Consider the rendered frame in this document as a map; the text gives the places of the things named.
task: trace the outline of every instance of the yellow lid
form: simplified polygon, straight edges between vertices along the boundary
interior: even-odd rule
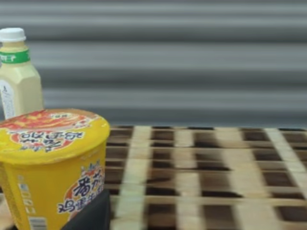
[[[47,164],[82,155],[106,141],[109,123],[77,109],[50,109],[0,123],[0,161]]]

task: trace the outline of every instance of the black object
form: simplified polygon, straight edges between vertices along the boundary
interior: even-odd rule
[[[111,221],[110,193],[104,189],[61,230],[109,230]]]

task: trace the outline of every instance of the bottle cap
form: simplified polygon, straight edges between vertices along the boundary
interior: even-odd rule
[[[25,39],[22,28],[5,28],[0,30],[0,42],[22,42]]]

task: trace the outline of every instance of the milk tea bottle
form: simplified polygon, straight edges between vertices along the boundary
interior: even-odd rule
[[[44,108],[41,79],[31,64],[21,28],[0,30],[0,93],[5,119]]]

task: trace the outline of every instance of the barcode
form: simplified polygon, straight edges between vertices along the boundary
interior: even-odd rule
[[[29,217],[31,230],[47,230],[47,220],[43,217]]]

